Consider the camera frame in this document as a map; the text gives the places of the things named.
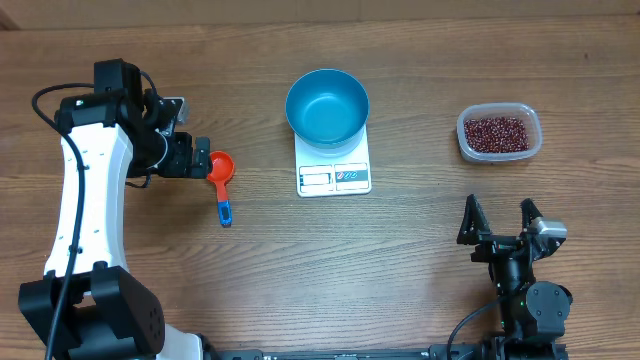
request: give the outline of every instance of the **wooden surface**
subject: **wooden surface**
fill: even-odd
[[[9,28],[36,30],[632,15],[640,0],[0,0],[2,9]]]
[[[518,232],[525,197],[567,224],[569,239],[535,273],[574,294],[562,339],[572,359],[638,359],[639,43],[638,16],[0,33],[0,358],[42,356],[17,292],[42,275],[62,189],[60,140],[31,96],[123,57],[162,95],[186,96],[185,129],[237,164],[230,229],[204,181],[127,189],[131,272],[178,328],[221,349],[443,343],[495,296],[486,266],[455,244],[476,193],[497,233]],[[321,67],[369,92],[369,195],[296,195],[284,100]],[[70,93],[43,108],[52,114]],[[532,161],[461,159],[458,115],[496,101],[539,112],[544,145]],[[497,323],[485,316],[459,340]]]

